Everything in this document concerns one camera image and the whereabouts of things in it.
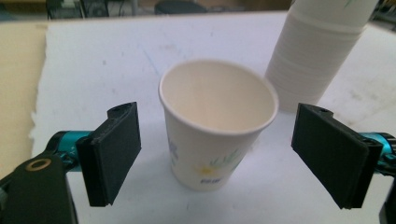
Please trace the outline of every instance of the white paper sheet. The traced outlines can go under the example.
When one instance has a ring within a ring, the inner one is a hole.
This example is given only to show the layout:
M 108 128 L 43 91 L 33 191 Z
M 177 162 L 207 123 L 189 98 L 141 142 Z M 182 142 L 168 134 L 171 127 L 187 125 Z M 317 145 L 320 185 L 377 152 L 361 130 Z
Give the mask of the white paper sheet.
M 285 13 L 268 13 L 53 23 L 33 155 L 58 131 L 94 130 L 110 107 L 138 103 L 142 151 L 114 205 L 89 207 L 82 175 L 68 174 L 79 222 L 378 223 L 391 178 L 374 177 L 362 209 L 339 210 L 290 147 L 293 114 L 279 113 L 223 189 L 195 192 L 172 175 L 157 94 L 161 75 L 197 58 L 240 63 L 262 75 L 284 20 Z M 394 37 L 369 27 L 319 105 L 357 131 L 396 134 Z

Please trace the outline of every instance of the white table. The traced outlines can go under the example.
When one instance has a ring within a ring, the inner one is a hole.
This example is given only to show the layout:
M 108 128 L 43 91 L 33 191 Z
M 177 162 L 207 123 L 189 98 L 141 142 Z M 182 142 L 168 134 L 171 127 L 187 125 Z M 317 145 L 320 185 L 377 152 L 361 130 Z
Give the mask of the white table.
M 378 223 L 391 178 L 376 175 L 362 209 L 339 210 L 290 147 L 293 114 L 280 112 L 218 191 L 179 185 L 170 170 L 157 85 L 176 63 L 215 58 L 260 75 L 285 13 L 56 23 L 38 85 L 34 155 L 60 130 L 92 130 L 113 105 L 138 102 L 142 151 L 115 204 L 89 207 L 69 174 L 80 223 Z M 319 105 L 358 132 L 396 134 L 396 36 L 368 26 Z

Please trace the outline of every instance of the stacked white cup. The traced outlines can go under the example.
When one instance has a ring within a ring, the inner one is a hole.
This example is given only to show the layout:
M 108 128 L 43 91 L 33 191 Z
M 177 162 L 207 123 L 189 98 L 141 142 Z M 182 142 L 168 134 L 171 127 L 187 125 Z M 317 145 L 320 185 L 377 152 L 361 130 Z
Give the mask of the stacked white cup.
M 315 105 L 353 49 L 376 0 L 297 0 L 291 6 L 265 76 L 280 109 Z

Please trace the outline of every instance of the cup rim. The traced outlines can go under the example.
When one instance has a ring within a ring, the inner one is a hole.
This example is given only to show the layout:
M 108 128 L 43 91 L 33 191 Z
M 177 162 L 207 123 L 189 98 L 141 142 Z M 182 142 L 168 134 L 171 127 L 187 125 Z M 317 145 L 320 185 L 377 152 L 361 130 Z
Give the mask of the cup rim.
M 272 99 L 274 101 L 274 111 L 271 115 L 271 117 L 265 121 L 263 124 L 253 127 L 253 128 L 249 128 L 243 131 L 224 131 L 224 130 L 217 130 L 214 128 L 209 128 L 209 127 L 205 127 L 204 125 L 198 124 L 196 122 L 192 122 L 188 119 L 185 119 L 184 117 L 182 117 L 179 113 L 176 112 L 175 109 L 173 109 L 168 102 L 166 102 L 165 97 L 163 95 L 163 82 L 165 81 L 165 79 L 169 76 L 170 72 L 173 71 L 174 69 L 176 69 L 177 67 L 187 64 L 187 63 L 220 63 L 223 65 L 227 65 L 227 66 L 233 66 L 233 67 L 238 67 L 241 70 L 244 70 L 247 72 L 247 74 L 249 74 L 250 76 L 253 76 L 255 78 L 257 78 L 258 81 L 260 81 L 260 83 L 262 83 L 262 85 L 267 88 L 267 90 L 270 92 Z M 184 61 L 182 63 L 177 63 L 176 65 L 172 66 L 170 69 L 167 70 L 166 73 L 164 73 L 164 75 L 161 77 L 161 81 L 160 81 L 160 85 L 158 87 L 158 93 L 160 96 L 160 101 L 164 107 L 165 110 L 169 111 L 170 114 L 175 118 L 178 119 L 179 121 L 181 121 L 182 123 L 185 123 L 186 125 L 192 127 L 195 130 L 201 131 L 203 133 L 210 133 L 210 134 L 214 134 L 214 135 L 222 135 L 222 136 L 240 136 L 240 135 L 245 135 L 245 134 L 251 134 L 251 133 L 255 133 L 255 132 L 260 132 L 261 130 L 263 130 L 265 127 L 267 127 L 269 124 L 272 123 L 272 121 L 274 121 L 278 110 L 279 110 L 279 98 L 277 96 L 276 93 L 276 89 L 275 87 L 270 83 L 270 81 L 268 79 L 266 79 L 265 77 L 259 77 L 255 72 L 251 71 L 250 69 L 246 68 L 243 65 L 237 64 L 237 63 L 230 63 L 230 62 L 226 62 L 223 60 L 214 60 L 214 59 L 195 59 L 195 60 L 188 60 L 188 61 Z

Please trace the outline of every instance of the white paper cup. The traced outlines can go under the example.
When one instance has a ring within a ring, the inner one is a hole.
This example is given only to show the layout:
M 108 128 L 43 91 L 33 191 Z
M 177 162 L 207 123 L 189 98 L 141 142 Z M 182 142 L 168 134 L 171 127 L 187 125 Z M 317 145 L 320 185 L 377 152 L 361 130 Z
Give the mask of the white paper cup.
M 159 87 L 172 170 L 196 190 L 223 186 L 275 118 L 275 89 L 233 63 L 193 61 L 166 73 Z

